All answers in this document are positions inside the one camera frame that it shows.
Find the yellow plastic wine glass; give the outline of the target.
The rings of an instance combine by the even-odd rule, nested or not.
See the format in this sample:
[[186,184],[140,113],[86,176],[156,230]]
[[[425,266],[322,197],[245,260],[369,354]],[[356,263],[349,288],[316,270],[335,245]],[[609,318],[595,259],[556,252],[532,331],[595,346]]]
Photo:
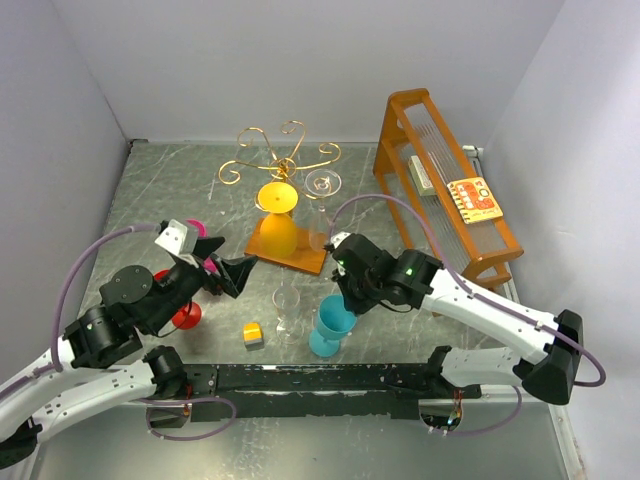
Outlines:
[[298,193],[285,182],[272,182],[258,192],[258,203],[267,213],[259,228],[259,241],[268,256],[284,259],[297,248],[297,227],[291,212],[298,203]]

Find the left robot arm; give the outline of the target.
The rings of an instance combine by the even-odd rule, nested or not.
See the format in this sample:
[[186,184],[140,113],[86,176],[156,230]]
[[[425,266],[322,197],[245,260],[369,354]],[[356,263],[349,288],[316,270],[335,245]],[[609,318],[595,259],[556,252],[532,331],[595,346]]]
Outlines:
[[201,290],[240,295],[257,258],[217,255],[222,237],[170,229],[155,243],[174,264],[161,280],[141,265],[118,271],[101,302],[55,338],[48,351],[1,389],[1,466],[28,458],[39,443],[78,421],[130,401],[181,404],[187,373],[177,351],[156,346],[130,365],[144,335],[160,330]]

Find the blue plastic wine glass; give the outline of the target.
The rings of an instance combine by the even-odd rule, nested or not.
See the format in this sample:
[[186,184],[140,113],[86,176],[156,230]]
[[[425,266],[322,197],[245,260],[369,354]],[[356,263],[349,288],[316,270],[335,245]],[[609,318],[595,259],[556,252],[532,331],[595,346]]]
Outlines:
[[315,326],[309,335],[309,348],[318,357],[329,358],[341,347],[357,322],[356,315],[347,310],[342,295],[324,298],[316,312]]

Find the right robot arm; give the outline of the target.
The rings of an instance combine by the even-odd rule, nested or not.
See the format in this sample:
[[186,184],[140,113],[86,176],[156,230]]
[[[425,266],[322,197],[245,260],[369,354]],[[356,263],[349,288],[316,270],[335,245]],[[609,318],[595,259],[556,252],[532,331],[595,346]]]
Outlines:
[[423,309],[501,343],[499,349],[435,352],[436,365],[424,374],[431,395],[443,398],[471,385],[512,385],[548,404],[568,404],[584,350],[579,314],[527,308],[458,277],[427,253],[407,249],[393,256],[361,234],[341,232],[324,248],[336,263],[332,279],[354,314],[383,303]]

